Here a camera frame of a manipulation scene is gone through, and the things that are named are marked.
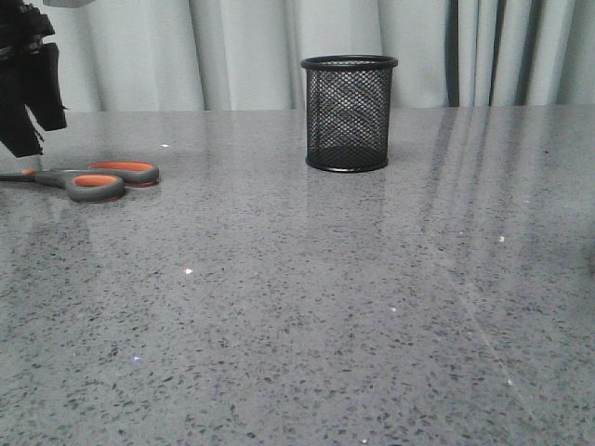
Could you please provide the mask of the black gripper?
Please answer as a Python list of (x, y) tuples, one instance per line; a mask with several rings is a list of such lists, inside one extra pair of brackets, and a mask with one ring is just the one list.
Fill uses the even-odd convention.
[[(1, 142), (16, 157), (41, 155), (25, 104), (44, 130), (67, 126), (58, 75), (60, 51), (44, 39), (55, 30), (47, 14), (19, 0), (1, 0)], [(25, 104), (16, 56), (25, 59)]]

